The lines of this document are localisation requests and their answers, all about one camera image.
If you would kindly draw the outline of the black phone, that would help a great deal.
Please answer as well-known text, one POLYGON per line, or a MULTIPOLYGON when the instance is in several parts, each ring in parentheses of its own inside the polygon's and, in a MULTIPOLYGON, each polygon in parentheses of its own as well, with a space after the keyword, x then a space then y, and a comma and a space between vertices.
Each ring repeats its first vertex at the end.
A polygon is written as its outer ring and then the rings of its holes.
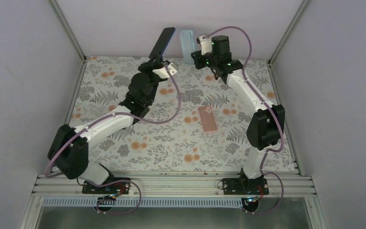
POLYGON ((149 54, 148 58, 150 60, 158 60, 163 57, 163 53, 167 48, 171 38, 173 37, 175 30, 175 27, 167 27, 163 29, 151 53, 149 54))

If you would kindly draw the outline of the light blue phone case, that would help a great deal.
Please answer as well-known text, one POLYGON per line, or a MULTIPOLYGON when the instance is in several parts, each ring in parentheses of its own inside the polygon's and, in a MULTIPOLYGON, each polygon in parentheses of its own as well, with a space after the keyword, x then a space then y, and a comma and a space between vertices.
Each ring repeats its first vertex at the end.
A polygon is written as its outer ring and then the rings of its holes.
POLYGON ((183 61, 186 64, 194 64, 191 54, 195 52, 195 42, 192 30, 180 31, 180 43, 183 55, 183 61))

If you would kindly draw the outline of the pink phone case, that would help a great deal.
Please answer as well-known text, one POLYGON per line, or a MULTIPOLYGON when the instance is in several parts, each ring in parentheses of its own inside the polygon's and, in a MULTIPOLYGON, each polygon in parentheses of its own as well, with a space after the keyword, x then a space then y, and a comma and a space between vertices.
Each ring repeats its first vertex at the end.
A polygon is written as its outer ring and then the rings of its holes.
POLYGON ((198 108, 198 114, 204 132, 208 133, 217 130, 218 127, 211 106, 200 106, 198 108))

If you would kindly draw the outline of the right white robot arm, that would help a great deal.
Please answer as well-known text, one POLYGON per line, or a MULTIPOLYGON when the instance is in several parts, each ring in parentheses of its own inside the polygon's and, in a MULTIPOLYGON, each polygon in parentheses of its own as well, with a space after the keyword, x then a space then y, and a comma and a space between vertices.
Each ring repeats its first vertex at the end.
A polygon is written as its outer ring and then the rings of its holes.
POLYGON ((254 151, 241 169, 242 178, 239 188, 244 194, 257 189, 256 178, 263 175, 263 162, 273 146, 282 142, 284 136, 285 109, 275 105, 257 89, 245 72, 239 60, 232 59, 228 36, 208 37, 202 35, 196 39, 201 46, 191 54, 196 69, 209 68, 216 79, 221 79, 233 89, 251 111, 251 121, 246 136, 254 151))

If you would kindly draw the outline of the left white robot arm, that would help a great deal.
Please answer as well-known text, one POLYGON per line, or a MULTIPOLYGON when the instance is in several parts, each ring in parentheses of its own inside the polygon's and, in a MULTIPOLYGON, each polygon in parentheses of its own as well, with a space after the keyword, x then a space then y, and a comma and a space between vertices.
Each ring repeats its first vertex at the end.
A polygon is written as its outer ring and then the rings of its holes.
POLYGON ((82 178, 92 183, 101 193, 113 188, 111 172, 100 163, 89 160, 89 150, 113 133, 139 121, 153 104, 160 82, 177 73, 178 67, 169 61, 148 61, 138 68, 128 86, 125 99, 108 114, 77 127, 61 126, 48 152, 49 163, 45 176, 56 166, 68 179, 82 178))

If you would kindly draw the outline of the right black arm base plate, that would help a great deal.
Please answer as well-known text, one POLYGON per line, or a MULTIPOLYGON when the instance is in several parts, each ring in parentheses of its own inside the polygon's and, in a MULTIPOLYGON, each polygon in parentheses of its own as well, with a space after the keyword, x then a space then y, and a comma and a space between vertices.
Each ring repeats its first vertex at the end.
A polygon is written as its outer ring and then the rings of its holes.
POLYGON ((222 186, 225 195, 268 195, 267 180, 263 177, 255 179, 224 178, 222 186))

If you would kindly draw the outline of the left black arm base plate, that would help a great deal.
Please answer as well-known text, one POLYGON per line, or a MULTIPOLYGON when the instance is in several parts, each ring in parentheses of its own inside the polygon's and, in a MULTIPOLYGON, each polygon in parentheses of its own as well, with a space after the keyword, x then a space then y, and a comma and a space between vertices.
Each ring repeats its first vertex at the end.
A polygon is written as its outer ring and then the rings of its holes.
POLYGON ((84 181, 81 192, 83 194, 98 194, 98 195, 120 195, 129 194, 131 186, 130 178, 128 177, 114 177, 104 182, 104 187, 97 187, 84 181))

